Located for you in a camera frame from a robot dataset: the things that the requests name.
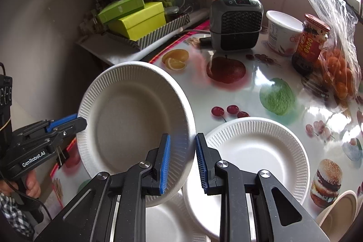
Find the white plastic tub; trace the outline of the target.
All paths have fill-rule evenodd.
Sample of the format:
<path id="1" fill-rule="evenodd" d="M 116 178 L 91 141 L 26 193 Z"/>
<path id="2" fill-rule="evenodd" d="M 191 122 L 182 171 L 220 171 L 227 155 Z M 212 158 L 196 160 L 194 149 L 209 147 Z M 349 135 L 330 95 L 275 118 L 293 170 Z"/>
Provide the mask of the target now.
<path id="1" fill-rule="evenodd" d="M 298 19 L 279 12 L 269 10 L 268 19 L 268 46 L 280 56 L 292 56 L 300 41 L 303 23 Z"/>

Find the white paper plate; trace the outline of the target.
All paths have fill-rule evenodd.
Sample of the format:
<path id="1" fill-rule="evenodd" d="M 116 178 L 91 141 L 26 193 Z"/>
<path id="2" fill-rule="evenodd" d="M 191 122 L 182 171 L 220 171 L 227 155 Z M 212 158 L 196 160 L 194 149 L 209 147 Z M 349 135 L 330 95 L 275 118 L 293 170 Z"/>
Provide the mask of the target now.
<path id="1" fill-rule="evenodd" d="M 301 141 L 284 125 L 261 117 L 235 119 L 211 131 L 206 142 L 241 170 L 257 173 L 267 169 L 299 203 L 307 197 L 308 156 Z M 196 160 L 182 191 L 192 220 L 210 238 L 218 239 L 221 198 L 204 193 Z"/>
<path id="2" fill-rule="evenodd" d="M 85 92 L 78 115 L 78 151 L 90 177 L 117 174 L 146 158 L 170 135 L 166 192 L 146 197 L 148 207 L 169 201 L 185 184 L 195 153 L 196 126 L 189 101 L 166 71 L 146 62 L 125 62 L 102 72 Z"/>
<path id="3" fill-rule="evenodd" d="M 146 241 L 210 241 L 191 219 L 182 192 L 169 201 L 146 208 Z"/>

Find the clear bag of oranges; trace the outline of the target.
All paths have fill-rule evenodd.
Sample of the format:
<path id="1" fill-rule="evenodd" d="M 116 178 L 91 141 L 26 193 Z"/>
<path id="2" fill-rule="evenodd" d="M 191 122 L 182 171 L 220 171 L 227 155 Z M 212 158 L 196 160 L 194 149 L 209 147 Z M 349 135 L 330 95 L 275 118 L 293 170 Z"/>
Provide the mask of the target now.
<path id="1" fill-rule="evenodd" d="M 353 99 L 362 78 L 354 33 L 358 19 L 344 0 L 308 0 L 316 16 L 331 28 L 314 70 L 302 76 L 303 87 L 318 98 L 338 103 Z"/>

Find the upper green box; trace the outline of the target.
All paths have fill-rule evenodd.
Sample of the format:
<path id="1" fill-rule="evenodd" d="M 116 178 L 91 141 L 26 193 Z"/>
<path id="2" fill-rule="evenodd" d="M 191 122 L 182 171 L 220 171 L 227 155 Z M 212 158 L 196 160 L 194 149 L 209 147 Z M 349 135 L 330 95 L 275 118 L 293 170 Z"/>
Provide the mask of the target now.
<path id="1" fill-rule="evenodd" d="M 118 0 L 103 8 L 98 14 L 98 19 L 102 24 L 106 24 L 140 11 L 144 7 L 143 0 Z"/>

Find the green box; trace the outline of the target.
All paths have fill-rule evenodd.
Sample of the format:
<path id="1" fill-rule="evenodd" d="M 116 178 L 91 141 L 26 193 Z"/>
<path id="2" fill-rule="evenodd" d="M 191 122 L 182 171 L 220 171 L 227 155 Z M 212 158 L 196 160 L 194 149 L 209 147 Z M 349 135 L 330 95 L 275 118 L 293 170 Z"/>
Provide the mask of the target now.
<path id="1" fill-rule="evenodd" d="M 98 19 L 102 24 L 106 24 L 140 11 L 144 7 L 143 0 L 118 0 L 103 8 L 98 14 Z"/>
<path id="2" fill-rule="evenodd" d="M 164 6 L 162 2 L 145 3 L 145 7 L 120 19 L 108 22 L 108 29 L 132 41 L 166 25 Z"/>

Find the fruit print tablecloth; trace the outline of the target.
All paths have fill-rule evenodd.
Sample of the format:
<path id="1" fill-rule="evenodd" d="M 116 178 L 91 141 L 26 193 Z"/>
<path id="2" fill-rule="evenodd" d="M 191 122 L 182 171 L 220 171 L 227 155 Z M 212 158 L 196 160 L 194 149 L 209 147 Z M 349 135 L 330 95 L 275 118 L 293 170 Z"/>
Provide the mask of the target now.
<path id="1" fill-rule="evenodd" d="M 261 35 L 253 50 L 228 56 L 190 35 L 152 59 L 185 91 L 198 131 L 208 135 L 235 119 L 261 117 L 290 129 L 307 152 L 311 180 L 304 205 L 317 218 L 339 195 L 356 193 L 362 208 L 362 95 L 338 103 L 306 90 L 290 58 L 272 53 Z"/>

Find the grey side table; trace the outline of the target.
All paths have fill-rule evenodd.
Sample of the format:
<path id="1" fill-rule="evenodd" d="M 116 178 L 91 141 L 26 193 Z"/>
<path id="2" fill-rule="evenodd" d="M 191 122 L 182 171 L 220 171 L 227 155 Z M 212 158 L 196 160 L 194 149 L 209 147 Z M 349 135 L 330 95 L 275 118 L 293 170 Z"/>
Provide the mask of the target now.
<path id="1" fill-rule="evenodd" d="M 152 52 L 160 51 L 162 48 L 171 44 L 172 39 L 184 33 L 185 30 L 195 27 L 200 21 L 206 20 L 208 15 L 209 9 L 207 8 L 192 12 L 189 15 L 189 23 L 177 28 L 143 50 L 137 50 L 131 45 L 126 44 L 124 41 L 121 41 L 121 38 L 112 38 L 107 34 L 93 35 L 84 41 L 76 41 L 76 44 L 111 66 L 122 62 L 145 60 L 146 56 Z"/>

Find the beige paper bowl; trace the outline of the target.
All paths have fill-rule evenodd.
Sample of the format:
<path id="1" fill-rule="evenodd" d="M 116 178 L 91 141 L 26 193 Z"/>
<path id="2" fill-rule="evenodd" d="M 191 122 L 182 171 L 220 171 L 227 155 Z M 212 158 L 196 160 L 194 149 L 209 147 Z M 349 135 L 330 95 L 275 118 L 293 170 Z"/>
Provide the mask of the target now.
<path id="1" fill-rule="evenodd" d="M 347 190 L 316 218 L 316 223 L 330 241 L 339 241 L 355 220 L 358 199 L 355 192 Z"/>

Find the red label sauce jar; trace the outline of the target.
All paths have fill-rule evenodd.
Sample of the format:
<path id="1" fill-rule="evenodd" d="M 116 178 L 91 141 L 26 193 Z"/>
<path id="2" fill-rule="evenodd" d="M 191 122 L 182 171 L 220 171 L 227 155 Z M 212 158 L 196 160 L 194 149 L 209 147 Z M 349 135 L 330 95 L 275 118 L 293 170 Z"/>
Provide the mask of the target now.
<path id="1" fill-rule="evenodd" d="M 330 30 L 330 26 L 316 16 L 304 15 L 303 31 L 292 56 L 292 66 L 300 75 L 309 76 L 313 72 Z"/>

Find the zigzag patterned tray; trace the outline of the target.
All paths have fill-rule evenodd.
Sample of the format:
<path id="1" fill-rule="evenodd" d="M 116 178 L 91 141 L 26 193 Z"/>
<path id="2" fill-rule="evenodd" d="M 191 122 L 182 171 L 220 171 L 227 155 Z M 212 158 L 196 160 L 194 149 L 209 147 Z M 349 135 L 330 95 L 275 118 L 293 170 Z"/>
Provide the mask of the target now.
<path id="1" fill-rule="evenodd" d="M 149 34 L 138 39 L 137 41 L 132 41 L 119 34 L 114 34 L 109 30 L 106 31 L 106 36 L 113 39 L 114 41 L 120 42 L 121 44 L 128 45 L 138 51 L 141 51 L 150 46 L 151 44 L 155 43 L 159 39 L 167 36 L 169 33 L 172 33 L 173 31 L 182 28 L 182 26 L 189 23 L 189 21 L 190 21 L 189 14 L 183 14 L 182 16 L 176 18 L 175 20 L 169 23 L 166 23 L 166 25 L 150 32 Z"/>

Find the lower green box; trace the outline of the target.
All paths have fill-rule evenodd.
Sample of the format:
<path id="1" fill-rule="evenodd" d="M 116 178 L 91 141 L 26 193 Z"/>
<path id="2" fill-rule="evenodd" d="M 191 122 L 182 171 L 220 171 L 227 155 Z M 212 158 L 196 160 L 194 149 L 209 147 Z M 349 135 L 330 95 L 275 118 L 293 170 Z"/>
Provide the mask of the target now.
<path id="1" fill-rule="evenodd" d="M 166 25 L 164 6 L 162 2 L 145 3 L 145 7 L 120 19 L 108 22 L 108 29 L 132 41 Z"/>

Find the grey portable heater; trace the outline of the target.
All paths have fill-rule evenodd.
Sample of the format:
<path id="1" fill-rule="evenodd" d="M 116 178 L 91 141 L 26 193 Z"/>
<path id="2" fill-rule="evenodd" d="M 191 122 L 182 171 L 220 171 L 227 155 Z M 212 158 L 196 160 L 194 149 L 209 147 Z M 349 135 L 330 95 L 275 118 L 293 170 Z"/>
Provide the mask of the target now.
<path id="1" fill-rule="evenodd" d="M 263 5 L 259 0 L 213 0 L 210 36 L 200 38 L 201 47 L 218 52 L 253 48 L 262 29 Z"/>

